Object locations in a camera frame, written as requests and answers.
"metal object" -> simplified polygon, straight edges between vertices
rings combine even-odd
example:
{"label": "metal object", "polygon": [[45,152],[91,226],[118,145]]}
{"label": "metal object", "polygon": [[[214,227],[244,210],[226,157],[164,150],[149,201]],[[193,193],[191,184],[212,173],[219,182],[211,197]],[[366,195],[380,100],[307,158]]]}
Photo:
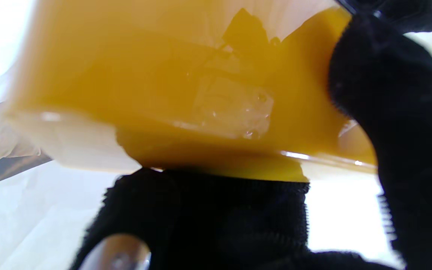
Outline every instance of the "metal object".
{"label": "metal object", "polygon": [[341,6],[344,7],[345,10],[347,10],[349,13],[355,15],[359,12],[359,8],[355,7],[354,5],[349,4],[346,0],[336,0],[336,2]]}
{"label": "metal object", "polygon": [[130,234],[113,234],[86,256],[79,270],[147,270],[151,251],[147,244]]}

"gloved hand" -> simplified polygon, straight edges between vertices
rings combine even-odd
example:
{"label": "gloved hand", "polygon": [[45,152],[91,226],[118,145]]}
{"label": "gloved hand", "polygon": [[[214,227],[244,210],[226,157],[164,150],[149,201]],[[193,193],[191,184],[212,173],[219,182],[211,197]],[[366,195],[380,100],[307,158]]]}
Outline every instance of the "gloved hand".
{"label": "gloved hand", "polygon": [[116,180],[105,197],[71,270],[79,269],[86,255],[113,234],[131,234],[145,241],[151,251],[149,269],[160,269],[161,258],[180,213],[180,192],[174,180],[166,174],[142,168]]}
{"label": "gloved hand", "polygon": [[337,1],[354,14],[374,14],[402,33],[432,32],[432,0]]}
{"label": "gloved hand", "polygon": [[372,15],[353,17],[334,50],[333,103],[370,138],[407,270],[432,270],[432,57]]}

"bright light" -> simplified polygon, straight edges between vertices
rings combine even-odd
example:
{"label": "bright light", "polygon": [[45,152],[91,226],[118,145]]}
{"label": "bright light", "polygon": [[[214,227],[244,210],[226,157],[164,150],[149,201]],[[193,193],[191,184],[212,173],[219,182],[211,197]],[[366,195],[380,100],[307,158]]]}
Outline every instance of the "bright light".
{"label": "bright light", "polygon": [[291,158],[297,158],[297,159],[309,159],[310,158],[310,156],[308,156],[308,155],[303,155],[303,154],[298,154],[298,153],[293,153],[293,152],[286,152],[286,151],[281,151],[281,155],[291,157]]}
{"label": "bright light", "polygon": [[59,122],[61,121],[61,115],[59,113],[45,111],[41,113],[41,119],[47,122]]}

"black knit glove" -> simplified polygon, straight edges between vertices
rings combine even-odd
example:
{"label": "black knit glove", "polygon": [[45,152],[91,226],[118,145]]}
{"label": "black knit glove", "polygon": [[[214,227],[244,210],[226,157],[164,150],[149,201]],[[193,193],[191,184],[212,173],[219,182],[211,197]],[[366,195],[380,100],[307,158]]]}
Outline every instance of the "black knit glove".
{"label": "black knit glove", "polygon": [[432,58],[372,15],[356,15],[330,64],[333,103],[365,130],[408,270],[432,270]]}
{"label": "black knit glove", "polygon": [[432,32],[432,0],[338,0],[353,13],[375,14],[400,32]]}
{"label": "black knit glove", "polygon": [[79,269],[86,255],[112,234],[132,234],[145,241],[151,250],[150,270],[161,269],[180,212],[180,193],[173,179],[143,168],[122,176],[105,196],[71,270]]}

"yellow liquid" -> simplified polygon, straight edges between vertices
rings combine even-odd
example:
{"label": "yellow liquid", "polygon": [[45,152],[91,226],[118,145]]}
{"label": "yellow liquid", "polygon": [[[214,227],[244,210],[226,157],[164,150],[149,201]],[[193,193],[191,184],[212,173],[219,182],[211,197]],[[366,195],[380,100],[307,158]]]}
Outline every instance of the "yellow liquid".
{"label": "yellow liquid", "polygon": [[326,93],[350,16],[296,0],[45,0],[7,117],[60,163],[304,181],[298,161],[373,170]]}

